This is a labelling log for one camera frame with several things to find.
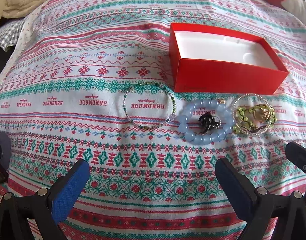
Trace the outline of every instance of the blue gripper pad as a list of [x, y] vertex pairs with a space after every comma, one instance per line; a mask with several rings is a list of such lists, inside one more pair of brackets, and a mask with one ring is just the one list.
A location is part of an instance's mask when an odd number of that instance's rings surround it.
[[229, 202], [231, 203], [237, 217], [240, 220], [250, 221], [253, 218], [253, 202], [236, 177], [243, 175], [240, 175], [237, 171], [234, 174], [221, 159], [216, 162], [215, 175], [226, 197], [229, 199]]
[[[85, 160], [78, 160], [66, 176], [69, 176], [68, 181], [61, 187], [52, 202], [51, 216], [56, 224], [66, 220], [87, 183], [90, 177], [89, 164]], [[66, 180], [66, 176], [61, 179], [61, 182]]]

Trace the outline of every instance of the red box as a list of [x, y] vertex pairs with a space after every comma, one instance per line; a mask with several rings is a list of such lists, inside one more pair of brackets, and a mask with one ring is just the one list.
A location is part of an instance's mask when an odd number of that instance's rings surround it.
[[272, 95], [288, 75], [263, 38], [214, 26], [171, 23], [169, 54], [176, 93]]

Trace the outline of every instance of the fair isle pattern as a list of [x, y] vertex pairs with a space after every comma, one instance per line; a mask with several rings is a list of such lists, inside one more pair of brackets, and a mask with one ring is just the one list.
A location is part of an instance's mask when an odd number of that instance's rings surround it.
[[[171, 22], [267, 40], [290, 72], [266, 97], [279, 119], [272, 130], [260, 138], [232, 135], [195, 147], [183, 140], [176, 121], [154, 131], [128, 123], [122, 102], [130, 85], [155, 81], [173, 87]], [[236, 97], [174, 96], [177, 114], [197, 98]], [[158, 124], [170, 107], [150, 85], [131, 93], [128, 103], [143, 125]], [[215, 178], [218, 158], [228, 158], [271, 193], [305, 190], [305, 175], [286, 160], [284, 149], [290, 141], [306, 147], [306, 27], [260, 0], [49, 0], [34, 21], [31, 41], [0, 82], [0, 131], [12, 143], [0, 201], [8, 190], [20, 196], [50, 187], [78, 159], [89, 162], [90, 179], [60, 224], [69, 239], [236, 239], [244, 223]], [[36, 224], [30, 226], [42, 239]]]

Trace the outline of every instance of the beaded bracelet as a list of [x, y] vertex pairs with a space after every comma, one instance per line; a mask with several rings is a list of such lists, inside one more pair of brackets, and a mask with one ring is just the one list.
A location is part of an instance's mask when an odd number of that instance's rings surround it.
[[[221, 122], [225, 123], [223, 128], [217, 129], [216, 131], [212, 132], [210, 135], [200, 135], [195, 134], [193, 131], [189, 129], [187, 124], [189, 118], [192, 116], [192, 111], [195, 108], [204, 107], [206, 109], [214, 109], [218, 111], [221, 116]], [[234, 118], [232, 117], [232, 111], [227, 109], [226, 103], [224, 100], [196, 100], [188, 105], [183, 109], [182, 114], [177, 117], [180, 125], [178, 131], [184, 133], [184, 138], [186, 141], [191, 142], [194, 145], [206, 145], [211, 142], [219, 142], [226, 137], [227, 134], [232, 133], [232, 126], [234, 125]]]
[[[264, 104], [259, 104], [254, 107], [237, 107], [237, 102], [247, 96], [257, 97], [260, 101], [264, 102]], [[240, 96], [234, 101], [234, 117], [236, 124], [234, 126], [234, 131], [236, 133], [243, 133], [246, 135], [259, 136], [261, 134], [266, 133], [273, 124], [277, 121], [275, 116], [274, 108], [268, 103], [268, 101], [261, 97], [258, 94], [248, 93]], [[254, 122], [250, 121], [245, 113], [253, 114], [254, 119], [259, 122], [267, 122], [266, 125], [259, 127]]]
[[[149, 86], [155, 86], [155, 87], [158, 87], [160, 89], [162, 89], [167, 95], [170, 96], [171, 100], [172, 100], [172, 104], [173, 104], [173, 108], [172, 108], [172, 113], [168, 116], [168, 118], [161, 124], [159, 125], [155, 125], [155, 126], [145, 126], [145, 125], [140, 125], [140, 124], [137, 124], [135, 123], [129, 116], [129, 114], [127, 113], [126, 111], [126, 105], [125, 105], [125, 100], [126, 100], [126, 97], [128, 95], [129, 92], [133, 92], [134, 91], [134, 88], [137, 88], [137, 87], [140, 87], [140, 86], [146, 86], [146, 85], [149, 85]], [[170, 90], [169, 88], [166, 86], [166, 85], [163, 85], [163, 84], [160, 84], [160, 83], [157, 83], [157, 82], [143, 82], [143, 83], [140, 83], [140, 84], [135, 84], [135, 85], [131, 85], [126, 91], [125, 91], [125, 94], [124, 94], [124, 99], [123, 99], [123, 110], [124, 110], [124, 113], [126, 115], [126, 118], [135, 126], [137, 126], [138, 128], [141, 128], [141, 129], [145, 129], [145, 130], [153, 130], [153, 129], [156, 129], [156, 128], [159, 128], [159, 127], [162, 127], [163, 125], [167, 124], [168, 122], [171, 122], [174, 120], [175, 118], [175, 110], [176, 110], [176, 105], [175, 105], [175, 99], [174, 99], [174, 96], [170, 93]]]

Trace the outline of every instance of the pillow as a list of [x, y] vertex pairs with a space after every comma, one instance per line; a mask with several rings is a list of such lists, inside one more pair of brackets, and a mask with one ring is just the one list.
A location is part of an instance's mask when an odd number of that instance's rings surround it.
[[306, 25], [306, 0], [284, 0], [282, 6]]
[[8, 47], [15, 46], [22, 27], [24, 25], [25, 18], [12, 19], [0, 27], [0, 47], [7, 51]]

